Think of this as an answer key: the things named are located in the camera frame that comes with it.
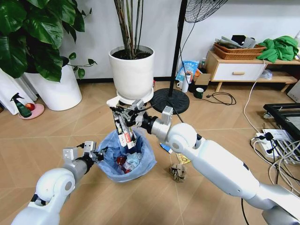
fan stand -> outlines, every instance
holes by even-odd
[[[187,4],[188,0],[181,1],[170,88],[163,88],[155,91],[154,96],[150,101],[153,108],[159,111],[160,113],[164,110],[166,106],[171,106],[175,108],[178,113],[183,113],[189,107],[188,96],[179,90],[173,89]]]

garbage bag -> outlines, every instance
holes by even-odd
[[[117,164],[117,157],[126,155],[126,148],[121,146],[117,130],[114,130],[106,136],[97,148],[97,151],[100,151],[107,147],[104,154],[104,160],[99,162],[98,166],[108,178],[115,182],[134,180],[148,173],[156,164],[155,156],[149,141],[135,129],[134,133],[137,138],[137,153],[141,153],[142,159],[139,165],[129,173],[124,173]]]

white curtain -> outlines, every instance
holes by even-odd
[[[26,83],[24,76],[14,79],[0,69],[0,102],[13,115],[18,113],[18,109],[10,99],[16,93],[19,93],[24,98],[18,99],[22,104],[34,103],[37,99],[35,90],[30,84]]]

green cloth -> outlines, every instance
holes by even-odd
[[[282,36],[274,40],[266,39],[259,45],[267,47],[257,58],[275,62],[277,59],[292,61],[298,53],[298,42],[289,36]]]

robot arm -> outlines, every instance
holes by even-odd
[[[269,225],[300,224],[299,197],[279,185],[260,183],[245,163],[216,142],[205,140],[189,124],[171,127],[171,107],[166,106],[162,117],[158,118],[147,115],[141,100],[135,101],[129,108],[116,107],[115,104],[108,102],[115,113],[123,116],[128,127],[142,127],[173,151],[187,156],[195,169],[222,191],[262,209]],[[80,158],[77,158],[77,148],[64,149],[63,168],[52,169],[39,179],[31,202],[12,224],[58,225],[64,202],[94,162],[103,160],[104,152],[96,152],[95,146],[95,142],[85,142]]]
[[[161,118],[151,117],[144,112],[143,102],[137,100],[123,114],[130,118],[128,125],[135,118],[138,126],[188,157],[194,168],[219,189],[262,209],[268,224],[300,224],[299,197],[280,185],[260,183],[244,162],[216,142],[205,140],[191,125],[180,123],[171,127],[171,107],[166,106]]]

